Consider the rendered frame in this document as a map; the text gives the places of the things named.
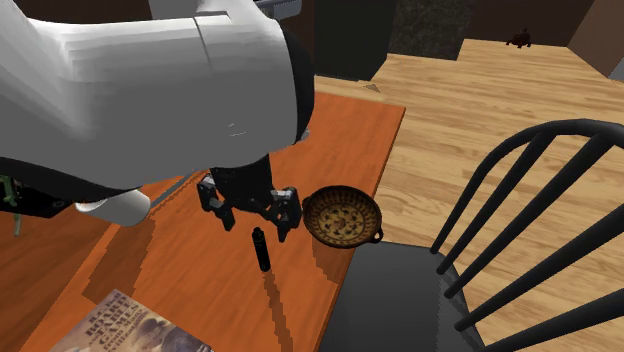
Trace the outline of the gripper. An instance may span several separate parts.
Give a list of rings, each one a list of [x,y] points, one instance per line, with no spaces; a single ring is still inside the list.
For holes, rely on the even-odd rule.
[[[292,229],[299,227],[302,208],[297,189],[273,190],[269,155],[242,167],[211,168],[210,173],[197,183],[201,207],[206,212],[213,212],[226,231],[230,231],[235,224],[228,204],[239,210],[255,211],[252,200],[263,208],[270,206],[266,219],[277,227],[280,243],[285,242]],[[228,204],[218,198],[217,190]]]

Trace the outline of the small dark figure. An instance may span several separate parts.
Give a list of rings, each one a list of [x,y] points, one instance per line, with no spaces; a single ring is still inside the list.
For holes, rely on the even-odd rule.
[[[522,47],[530,47],[531,46],[531,36],[528,33],[528,29],[524,28],[520,32],[514,34],[511,39],[506,42],[506,45],[514,45],[518,49]]]

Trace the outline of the brown patterned bowl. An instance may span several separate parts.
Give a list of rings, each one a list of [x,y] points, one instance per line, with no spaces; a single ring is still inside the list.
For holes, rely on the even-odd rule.
[[[351,249],[379,243],[384,237],[378,204],[354,187],[318,189],[302,201],[302,216],[310,234],[329,247]]]

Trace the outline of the black cylinder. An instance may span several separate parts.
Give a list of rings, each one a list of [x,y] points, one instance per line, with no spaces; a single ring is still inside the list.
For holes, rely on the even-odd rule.
[[[266,244],[265,234],[259,227],[255,227],[252,232],[252,240],[259,264],[262,272],[267,272],[271,268],[268,247]]]

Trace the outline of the black wooden chair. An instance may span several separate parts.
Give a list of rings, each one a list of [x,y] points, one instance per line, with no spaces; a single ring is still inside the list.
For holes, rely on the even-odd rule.
[[[454,260],[559,135],[587,143],[463,272]],[[624,150],[624,125],[589,119],[527,128],[493,149],[475,170],[431,247],[382,242],[356,249],[318,352],[516,352],[624,316],[624,288],[485,345],[475,325],[624,232],[624,204],[474,310],[464,286],[607,151]],[[439,252],[489,171],[524,149],[447,255]]]

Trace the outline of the orange wooden table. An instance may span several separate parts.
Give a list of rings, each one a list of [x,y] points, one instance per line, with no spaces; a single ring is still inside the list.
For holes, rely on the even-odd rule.
[[[0,214],[0,352],[48,352],[117,289],[221,352],[258,345],[313,350],[351,254],[304,229],[284,243],[271,224],[238,213],[225,231],[203,211],[194,180],[146,187],[162,202],[134,227],[67,209],[27,218],[19,237]],[[271,268],[259,268],[252,232],[265,234]]]

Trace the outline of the brown board games book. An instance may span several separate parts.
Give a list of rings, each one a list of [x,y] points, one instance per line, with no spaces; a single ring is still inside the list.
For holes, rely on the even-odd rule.
[[[114,289],[49,352],[215,352]]]

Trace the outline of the dark cabinet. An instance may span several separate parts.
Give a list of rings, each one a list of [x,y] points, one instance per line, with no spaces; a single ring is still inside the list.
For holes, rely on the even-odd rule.
[[[320,76],[369,81],[387,58],[397,0],[315,0]]]

